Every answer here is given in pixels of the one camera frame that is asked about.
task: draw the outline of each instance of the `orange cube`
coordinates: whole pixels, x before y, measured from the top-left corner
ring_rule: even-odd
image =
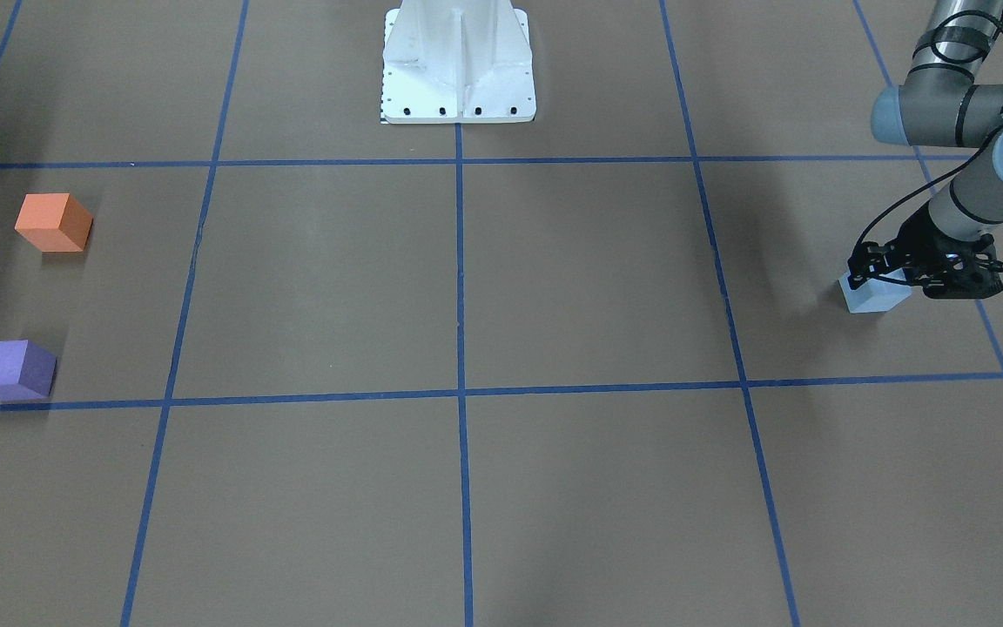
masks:
[[[81,253],[91,214],[71,195],[25,195],[15,230],[41,253]]]

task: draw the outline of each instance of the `foam block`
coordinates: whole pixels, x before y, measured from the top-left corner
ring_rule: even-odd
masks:
[[[71,195],[25,195],[15,230],[41,253],[81,253],[91,214]]]
[[[889,279],[904,281],[904,270],[896,270],[885,275]],[[849,289],[848,279],[849,273],[844,274],[839,283],[843,288],[843,296],[847,297],[847,307],[852,314],[877,314],[888,311],[912,296],[912,288],[909,286],[897,286],[895,283],[885,281],[867,281],[859,289],[852,290]]]
[[[56,356],[28,339],[0,341],[0,400],[49,397]]]

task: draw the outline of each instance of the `white metal pedestal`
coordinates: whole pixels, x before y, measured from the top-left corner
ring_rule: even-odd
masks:
[[[510,0],[403,0],[386,13],[382,59],[382,122],[529,122],[537,114],[529,16]]]

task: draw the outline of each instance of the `gray robot arm segment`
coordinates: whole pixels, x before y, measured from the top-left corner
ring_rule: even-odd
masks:
[[[864,241],[849,259],[849,288],[868,281],[923,286],[932,298],[987,298],[1003,289],[1003,263],[990,231],[1003,223],[1003,86],[975,86],[974,76],[1003,35],[1003,1],[940,0],[913,56],[903,87],[884,91],[875,104],[875,134],[912,145],[970,146],[978,153],[916,211],[884,247]],[[887,274],[902,270],[905,280]]]
[[[984,16],[956,16],[963,11]],[[1001,17],[1002,0],[940,0],[916,44],[908,79],[877,98],[872,122],[877,139],[978,147],[1003,114],[1003,84],[975,83]]]

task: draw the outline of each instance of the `brown floor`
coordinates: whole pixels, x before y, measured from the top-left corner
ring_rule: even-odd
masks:
[[[527,0],[461,128],[393,4],[0,0],[0,624],[1003,624],[1003,294],[837,286],[932,4]]]

